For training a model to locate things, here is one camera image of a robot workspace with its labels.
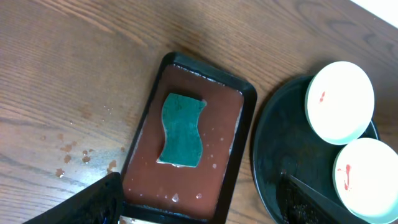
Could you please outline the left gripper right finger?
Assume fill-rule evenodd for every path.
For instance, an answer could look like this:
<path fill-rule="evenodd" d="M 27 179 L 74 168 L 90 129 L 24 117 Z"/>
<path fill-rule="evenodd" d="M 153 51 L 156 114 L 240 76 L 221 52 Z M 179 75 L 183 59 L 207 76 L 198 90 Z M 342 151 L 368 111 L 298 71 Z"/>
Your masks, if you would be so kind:
<path fill-rule="evenodd" d="M 365 223 L 290 174 L 282 174 L 276 196 L 285 223 Z"/>

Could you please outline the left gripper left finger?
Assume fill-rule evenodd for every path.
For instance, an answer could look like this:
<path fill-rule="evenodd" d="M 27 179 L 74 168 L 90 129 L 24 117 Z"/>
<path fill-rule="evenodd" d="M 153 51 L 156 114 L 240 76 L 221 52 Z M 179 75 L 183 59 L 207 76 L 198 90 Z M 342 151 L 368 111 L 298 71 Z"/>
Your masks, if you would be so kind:
<path fill-rule="evenodd" d="M 121 174 L 112 172 L 25 224 L 115 224 L 123 200 Z"/>

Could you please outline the light blue plate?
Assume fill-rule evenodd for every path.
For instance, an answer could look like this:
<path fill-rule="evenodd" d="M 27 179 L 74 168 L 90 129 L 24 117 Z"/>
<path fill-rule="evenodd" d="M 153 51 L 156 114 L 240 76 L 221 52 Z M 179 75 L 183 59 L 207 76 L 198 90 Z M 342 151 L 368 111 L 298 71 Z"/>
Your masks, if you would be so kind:
<path fill-rule="evenodd" d="M 305 115 L 312 130 L 325 142 L 345 145 L 362 135 L 374 112 L 374 90 L 358 65 L 333 62 L 310 81 Z"/>
<path fill-rule="evenodd" d="M 360 138 L 333 164 L 333 185 L 342 204 L 368 223 L 397 220 L 397 153 L 387 144 Z"/>

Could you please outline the green scouring sponge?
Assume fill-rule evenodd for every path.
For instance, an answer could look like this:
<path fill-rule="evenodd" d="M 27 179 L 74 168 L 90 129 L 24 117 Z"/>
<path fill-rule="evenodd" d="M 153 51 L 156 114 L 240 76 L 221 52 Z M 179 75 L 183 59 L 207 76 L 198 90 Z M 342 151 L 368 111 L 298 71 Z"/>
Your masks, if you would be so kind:
<path fill-rule="evenodd" d="M 170 93 L 162 106 L 161 118 L 165 134 L 160 164 L 175 167 L 197 167 L 203 154 L 198 130 L 200 115 L 206 102 Z"/>

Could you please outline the black rectangular water tray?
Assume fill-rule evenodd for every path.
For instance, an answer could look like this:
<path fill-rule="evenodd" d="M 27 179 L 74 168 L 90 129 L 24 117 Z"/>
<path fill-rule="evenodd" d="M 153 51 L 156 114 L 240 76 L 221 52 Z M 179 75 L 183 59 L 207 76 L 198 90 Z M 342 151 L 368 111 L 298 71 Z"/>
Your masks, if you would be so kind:
<path fill-rule="evenodd" d="M 203 101 L 196 167 L 161 164 L 169 94 Z M 122 170 L 122 215 L 154 223 L 224 223 L 257 101 L 246 80 L 178 52 L 166 54 Z"/>

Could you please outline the black round serving tray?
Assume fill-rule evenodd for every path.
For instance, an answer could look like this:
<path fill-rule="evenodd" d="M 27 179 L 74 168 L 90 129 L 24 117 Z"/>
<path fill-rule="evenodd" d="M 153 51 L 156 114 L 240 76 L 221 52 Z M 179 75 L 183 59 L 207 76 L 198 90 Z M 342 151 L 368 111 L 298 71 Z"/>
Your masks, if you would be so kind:
<path fill-rule="evenodd" d="M 296 177 L 348 211 L 338 198 L 332 177 L 333 164 L 343 146 L 322 140 L 305 115 L 305 95 L 311 80 L 311 77 L 290 80 L 269 98 L 252 140 L 254 182 L 276 223 L 285 223 L 276 196 L 282 174 Z"/>

